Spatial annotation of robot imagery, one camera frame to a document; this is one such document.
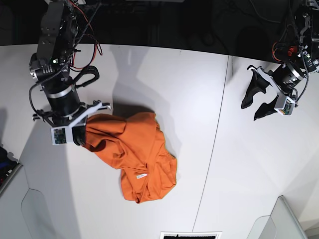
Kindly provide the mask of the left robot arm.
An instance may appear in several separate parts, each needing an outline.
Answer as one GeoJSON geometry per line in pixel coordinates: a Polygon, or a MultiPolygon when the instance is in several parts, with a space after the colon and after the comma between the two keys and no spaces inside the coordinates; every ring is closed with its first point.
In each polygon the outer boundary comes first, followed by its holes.
{"type": "Polygon", "coordinates": [[[247,68],[253,75],[241,103],[242,109],[250,107],[254,96],[259,92],[266,93],[269,86],[277,94],[270,103],[260,105],[254,120],[274,113],[290,116],[304,95],[296,86],[300,82],[307,85],[310,74],[319,71],[319,2],[301,0],[293,10],[293,1],[289,1],[288,11],[285,30],[271,48],[278,68],[275,71],[265,71],[263,67],[253,65],[247,68]]]}

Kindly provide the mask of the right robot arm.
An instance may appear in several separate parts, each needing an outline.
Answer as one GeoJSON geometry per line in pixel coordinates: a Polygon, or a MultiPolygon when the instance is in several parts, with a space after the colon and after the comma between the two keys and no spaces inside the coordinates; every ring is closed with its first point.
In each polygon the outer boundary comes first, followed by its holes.
{"type": "Polygon", "coordinates": [[[53,0],[41,20],[37,52],[31,56],[29,71],[35,84],[44,92],[50,110],[33,109],[33,120],[50,125],[53,145],[85,144],[85,127],[90,114],[110,108],[100,100],[82,102],[77,89],[87,87],[100,78],[98,69],[88,63],[74,66],[77,45],[91,29],[94,16],[87,17],[75,0],[53,0]]]}

